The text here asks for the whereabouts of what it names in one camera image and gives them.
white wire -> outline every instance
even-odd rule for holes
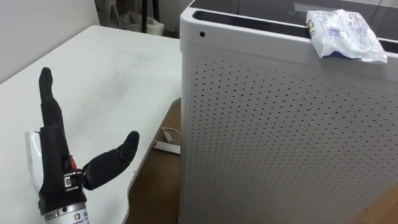
[[[181,135],[181,132],[177,131],[177,130],[174,129],[174,128],[161,128],[161,129],[162,129],[163,133],[165,133],[165,130],[171,130],[171,131],[174,131],[174,132],[176,132],[177,134]]]

white plastic bag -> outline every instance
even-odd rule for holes
[[[376,35],[357,12],[308,11],[306,25],[320,58],[387,63],[387,55]]]

white tabletop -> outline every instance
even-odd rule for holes
[[[85,190],[91,223],[123,223],[132,181],[171,103],[181,95],[179,41],[92,26],[0,85],[0,221],[44,223],[24,141],[25,131],[42,126],[38,86],[43,67],[52,70],[54,97],[78,167],[139,131],[138,151],[127,170],[94,191]]]

robotic hand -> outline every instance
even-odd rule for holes
[[[78,169],[69,154],[62,111],[52,94],[53,78],[43,68],[39,79],[44,126],[40,129],[43,182],[39,208],[48,224],[88,224],[83,187],[93,190],[122,173],[136,155],[139,134],[131,132],[116,149]]]

perforated metal surface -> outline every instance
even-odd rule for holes
[[[183,223],[340,224],[398,180],[396,82],[189,52]]]

